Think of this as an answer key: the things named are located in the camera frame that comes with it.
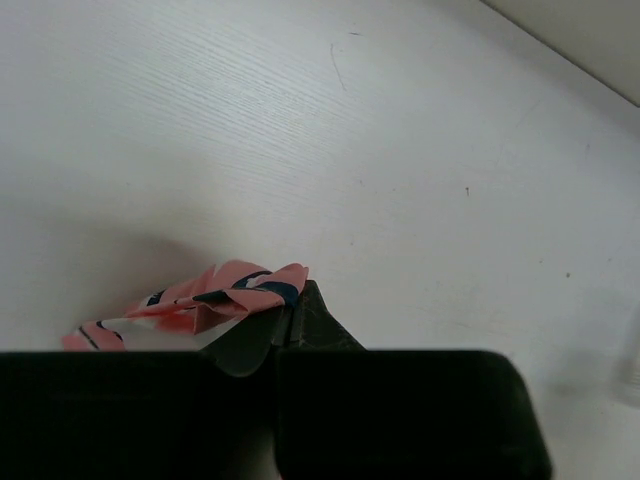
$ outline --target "cloth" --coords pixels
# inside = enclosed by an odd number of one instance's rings
[[[271,272],[233,260],[143,298],[121,318],[88,322],[62,338],[65,350],[198,350],[252,313],[294,306],[309,269]]]

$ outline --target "white surface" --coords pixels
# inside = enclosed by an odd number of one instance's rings
[[[638,110],[497,13],[10,0],[0,67],[1,348],[299,261],[369,347],[509,354],[558,478],[637,478]]]
[[[484,1],[640,105],[640,3]]]

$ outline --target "wood grain texture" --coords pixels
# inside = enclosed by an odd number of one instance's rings
[[[510,354],[559,478],[640,471],[638,111],[486,6],[8,0],[0,72],[0,348],[299,261],[368,347]]]

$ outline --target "fabric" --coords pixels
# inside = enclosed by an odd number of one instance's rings
[[[309,269],[271,272],[233,260],[131,305],[121,318],[88,322],[62,338],[65,350],[198,350],[252,313],[294,306]]]

